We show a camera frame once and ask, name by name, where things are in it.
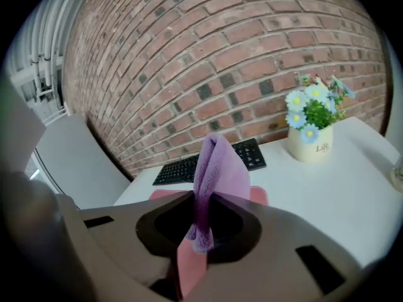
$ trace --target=flower pot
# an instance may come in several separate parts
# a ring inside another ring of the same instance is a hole
[[[288,131],[288,149],[291,154],[302,162],[323,161],[331,152],[333,146],[333,126],[319,131],[318,139],[311,144],[304,143],[300,131],[290,128]]]

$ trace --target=artificial flower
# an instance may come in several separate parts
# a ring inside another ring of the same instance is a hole
[[[302,91],[292,91],[289,93],[285,101],[290,111],[301,112],[307,105],[307,96]]]
[[[319,129],[314,124],[307,124],[301,129],[300,136],[303,143],[312,144],[319,138]]]
[[[301,85],[309,86],[312,83],[312,79],[310,78],[310,74],[306,74],[300,79]]]
[[[329,112],[336,114],[336,102],[334,102],[334,99],[326,99],[322,104]]]
[[[355,93],[350,88],[348,88],[348,86],[346,84],[343,84],[342,87],[346,91],[347,96],[349,98],[355,98]]]
[[[305,88],[305,93],[310,99],[314,99],[318,102],[323,102],[328,97],[329,90],[327,89],[327,87],[313,84]]]
[[[292,128],[301,128],[307,122],[307,116],[304,112],[289,111],[285,119]]]
[[[329,91],[329,97],[330,97],[331,99],[335,99],[335,98],[337,98],[338,96],[339,96],[338,93],[333,92],[333,91]]]
[[[327,86],[322,82],[322,79],[319,76],[315,77],[315,82],[317,85],[327,88]]]

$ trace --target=black keyboard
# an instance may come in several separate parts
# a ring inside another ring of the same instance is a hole
[[[235,152],[244,162],[249,171],[266,167],[256,139],[252,138],[233,144]],[[179,184],[181,182],[193,182],[199,155],[164,165],[158,173],[153,185]]]

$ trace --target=purple towel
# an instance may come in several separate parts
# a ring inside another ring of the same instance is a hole
[[[200,254],[213,248],[213,236],[208,222],[208,203],[213,192],[249,199],[249,173],[225,137],[207,135],[197,162],[193,192],[195,222],[186,237],[193,240],[193,249]]]

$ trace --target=desk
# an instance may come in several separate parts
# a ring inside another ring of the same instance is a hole
[[[402,223],[403,194],[389,181],[399,153],[383,136],[357,118],[337,122],[331,155],[320,164],[295,160],[286,139],[259,147],[267,167],[250,172],[251,185],[266,190],[270,206],[304,218],[363,267],[387,253]],[[153,186],[161,169],[143,170],[115,205],[148,200],[156,189],[193,189]]]

